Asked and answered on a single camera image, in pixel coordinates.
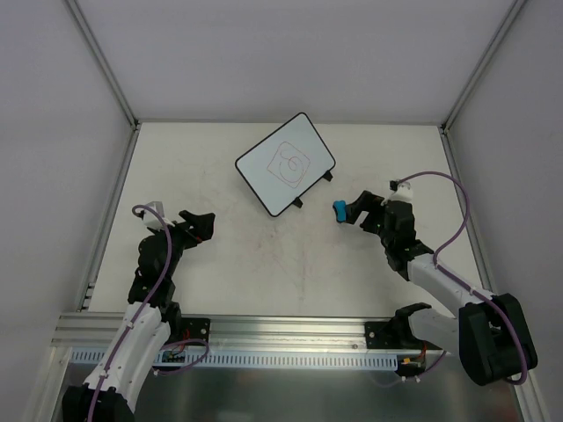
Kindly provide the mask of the blue whiteboard eraser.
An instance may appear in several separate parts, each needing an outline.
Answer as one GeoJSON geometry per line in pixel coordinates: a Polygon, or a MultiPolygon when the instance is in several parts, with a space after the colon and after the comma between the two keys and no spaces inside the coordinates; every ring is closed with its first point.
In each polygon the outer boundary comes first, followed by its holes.
{"type": "Polygon", "coordinates": [[[343,223],[347,220],[347,203],[344,200],[336,200],[333,203],[333,211],[337,223],[343,223]]]}

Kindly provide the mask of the black framed whiteboard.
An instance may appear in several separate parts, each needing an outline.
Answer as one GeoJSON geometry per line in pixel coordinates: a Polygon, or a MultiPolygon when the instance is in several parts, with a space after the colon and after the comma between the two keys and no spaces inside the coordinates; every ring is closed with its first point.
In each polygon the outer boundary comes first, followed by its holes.
{"type": "Polygon", "coordinates": [[[301,196],[332,179],[336,160],[306,113],[298,113],[235,161],[235,168],[272,217],[301,207],[301,196]]]}

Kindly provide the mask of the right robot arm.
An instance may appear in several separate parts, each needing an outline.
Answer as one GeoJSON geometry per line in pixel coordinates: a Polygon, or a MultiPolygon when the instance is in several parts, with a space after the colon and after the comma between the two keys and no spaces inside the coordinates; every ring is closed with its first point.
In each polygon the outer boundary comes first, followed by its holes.
{"type": "Polygon", "coordinates": [[[479,386],[526,381],[538,358],[520,302],[511,294],[475,288],[439,264],[434,251],[417,237],[410,203],[364,191],[350,204],[334,202],[333,209],[337,222],[358,223],[378,236],[389,267],[450,312],[445,316],[425,302],[397,309],[381,329],[368,335],[369,347],[437,346],[455,354],[479,386]]]}

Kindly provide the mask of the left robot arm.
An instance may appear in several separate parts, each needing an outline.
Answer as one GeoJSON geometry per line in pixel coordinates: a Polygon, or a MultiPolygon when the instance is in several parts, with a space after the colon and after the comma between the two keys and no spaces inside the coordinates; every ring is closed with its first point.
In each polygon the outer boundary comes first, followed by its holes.
{"type": "Polygon", "coordinates": [[[173,369],[174,374],[187,371],[209,354],[204,335],[186,333],[180,306],[172,299],[172,276],[184,251],[212,238],[215,214],[182,210],[178,221],[169,221],[156,203],[137,205],[132,212],[150,235],[138,245],[128,306],[98,365],[81,385],[66,389],[62,397],[65,421],[132,421],[147,375],[163,373],[154,366],[161,352],[185,346],[200,349],[199,357],[173,369]]]}

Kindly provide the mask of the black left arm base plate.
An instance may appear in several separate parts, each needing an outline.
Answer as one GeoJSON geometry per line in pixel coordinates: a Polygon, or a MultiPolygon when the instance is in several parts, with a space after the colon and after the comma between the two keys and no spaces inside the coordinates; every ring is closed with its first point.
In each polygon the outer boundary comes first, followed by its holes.
{"type": "Polygon", "coordinates": [[[199,339],[208,342],[211,320],[204,317],[183,316],[180,324],[180,340],[199,339]]]}

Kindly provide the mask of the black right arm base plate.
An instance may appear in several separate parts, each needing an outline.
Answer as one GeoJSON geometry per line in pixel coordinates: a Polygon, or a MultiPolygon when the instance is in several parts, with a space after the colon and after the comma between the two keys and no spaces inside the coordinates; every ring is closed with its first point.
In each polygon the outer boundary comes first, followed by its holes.
{"type": "Polygon", "coordinates": [[[363,328],[368,349],[421,350],[423,346],[427,346],[430,350],[439,350],[438,346],[416,338],[405,318],[372,320],[366,322],[363,328]]]}

